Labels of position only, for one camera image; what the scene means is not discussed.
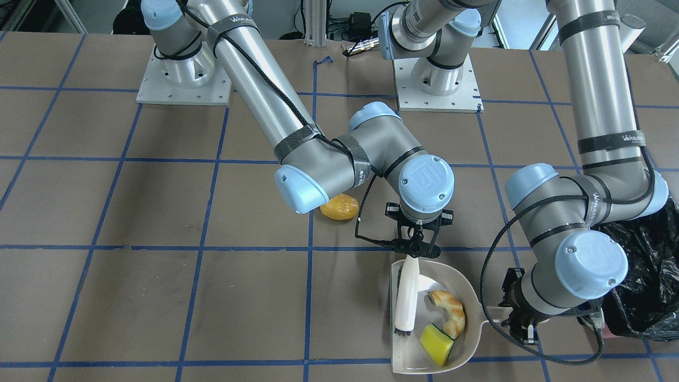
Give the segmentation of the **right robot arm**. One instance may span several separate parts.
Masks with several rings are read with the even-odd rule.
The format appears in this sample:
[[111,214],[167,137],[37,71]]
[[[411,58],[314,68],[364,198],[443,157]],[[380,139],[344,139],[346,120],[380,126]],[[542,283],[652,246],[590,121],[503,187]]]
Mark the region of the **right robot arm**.
[[407,236],[373,240],[411,258],[436,258],[438,235],[452,223],[446,210],[454,174],[430,155],[383,102],[371,102],[350,119],[349,133],[330,140],[305,109],[242,2],[142,1],[141,12],[163,59],[206,54],[221,65],[273,147],[281,166],[275,182],[297,213],[325,205],[369,177],[382,177],[398,194],[386,215]]

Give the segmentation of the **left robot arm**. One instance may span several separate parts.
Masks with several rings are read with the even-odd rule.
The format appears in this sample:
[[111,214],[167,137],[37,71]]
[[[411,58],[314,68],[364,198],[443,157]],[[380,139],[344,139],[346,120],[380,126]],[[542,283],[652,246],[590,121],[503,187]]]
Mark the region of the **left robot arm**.
[[513,340],[533,341],[533,329],[603,297],[624,280],[621,245],[597,223],[633,220],[659,211],[667,184],[648,162],[638,128],[613,1],[548,1],[567,61],[578,150],[584,172],[561,177],[545,163],[515,172],[505,192],[537,264],[509,285],[505,322]]

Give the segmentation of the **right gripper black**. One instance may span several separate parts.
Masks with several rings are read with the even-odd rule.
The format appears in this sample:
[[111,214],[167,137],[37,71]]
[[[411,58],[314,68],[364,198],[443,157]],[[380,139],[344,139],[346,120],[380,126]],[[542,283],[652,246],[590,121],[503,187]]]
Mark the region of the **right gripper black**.
[[385,216],[395,220],[399,230],[407,228],[406,237],[398,233],[398,238],[385,241],[384,246],[395,253],[405,254],[412,258],[438,258],[441,249],[435,244],[441,227],[451,225],[454,220],[452,210],[443,210],[431,222],[409,220],[397,203],[386,203]]

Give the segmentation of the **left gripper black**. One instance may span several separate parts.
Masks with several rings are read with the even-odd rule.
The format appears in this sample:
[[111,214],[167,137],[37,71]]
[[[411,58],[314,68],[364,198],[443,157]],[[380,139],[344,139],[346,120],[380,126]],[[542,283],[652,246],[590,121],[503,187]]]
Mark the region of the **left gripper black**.
[[526,300],[521,288],[524,268],[508,268],[502,284],[504,293],[501,306],[511,307],[509,317],[501,326],[509,328],[510,336],[522,345],[538,345],[537,325],[549,317],[534,309]]

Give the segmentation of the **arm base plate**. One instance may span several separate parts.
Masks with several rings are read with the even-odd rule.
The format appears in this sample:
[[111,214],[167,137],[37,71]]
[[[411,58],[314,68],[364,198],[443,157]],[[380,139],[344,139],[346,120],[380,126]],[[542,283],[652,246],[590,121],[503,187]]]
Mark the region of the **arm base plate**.
[[146,66],[136,101],[156,105],[227,106],[231,80],[207,43],[184,60],[160,59],[155,48]]
[[470,56],[444,70],[426,58],[393,61],[398,108],[402,111],[477,113],[484,110]]

